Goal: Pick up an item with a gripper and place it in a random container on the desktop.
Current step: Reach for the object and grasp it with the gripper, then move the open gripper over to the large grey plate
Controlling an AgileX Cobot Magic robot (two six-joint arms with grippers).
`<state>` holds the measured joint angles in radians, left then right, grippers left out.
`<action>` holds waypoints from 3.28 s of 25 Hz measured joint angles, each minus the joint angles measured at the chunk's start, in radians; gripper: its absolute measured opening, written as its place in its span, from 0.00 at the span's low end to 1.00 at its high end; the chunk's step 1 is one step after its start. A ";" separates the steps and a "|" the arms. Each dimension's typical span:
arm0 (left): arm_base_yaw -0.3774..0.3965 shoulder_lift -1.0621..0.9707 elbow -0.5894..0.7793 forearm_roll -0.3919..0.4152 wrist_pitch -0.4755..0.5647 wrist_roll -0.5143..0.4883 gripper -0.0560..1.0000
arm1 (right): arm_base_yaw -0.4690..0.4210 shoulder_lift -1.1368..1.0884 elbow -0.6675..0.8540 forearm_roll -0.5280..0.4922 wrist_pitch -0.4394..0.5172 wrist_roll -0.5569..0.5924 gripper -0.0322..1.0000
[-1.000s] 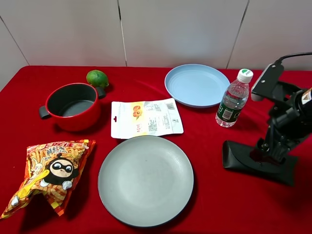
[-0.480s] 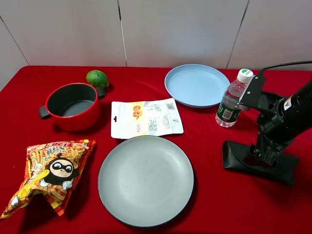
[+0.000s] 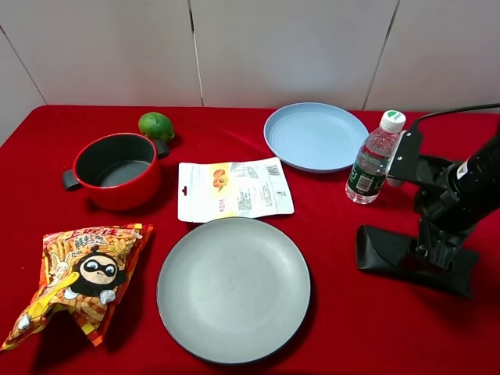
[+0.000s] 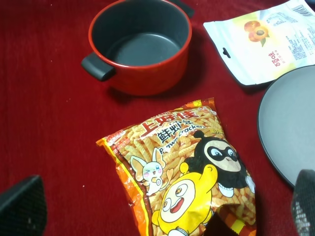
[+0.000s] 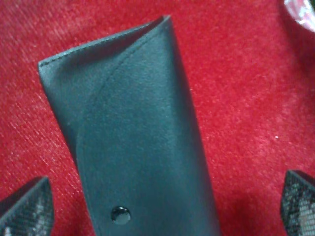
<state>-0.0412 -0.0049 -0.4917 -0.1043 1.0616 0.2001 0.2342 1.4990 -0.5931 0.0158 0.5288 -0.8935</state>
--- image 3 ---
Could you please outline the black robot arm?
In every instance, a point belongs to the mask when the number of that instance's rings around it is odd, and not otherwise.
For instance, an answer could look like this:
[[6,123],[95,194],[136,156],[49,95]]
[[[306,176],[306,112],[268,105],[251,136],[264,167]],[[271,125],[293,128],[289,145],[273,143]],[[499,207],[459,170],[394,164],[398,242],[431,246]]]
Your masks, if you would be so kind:
[[420,156],[416,176],[416,253],[446,270],[475,226],[499,209],[499,133],[463,162]]

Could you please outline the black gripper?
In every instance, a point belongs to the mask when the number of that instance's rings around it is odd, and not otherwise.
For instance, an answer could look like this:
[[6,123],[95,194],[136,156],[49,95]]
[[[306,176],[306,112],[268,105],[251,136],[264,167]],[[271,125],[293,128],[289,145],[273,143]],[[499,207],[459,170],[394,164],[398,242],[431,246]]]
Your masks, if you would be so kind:
[[450,177],[458,165],[447,159],[422,155],[416,168],[415,211],[419,213],[419,234],[415,253],[432,270],[449,270],[475,226],[466,227],[458,194]]

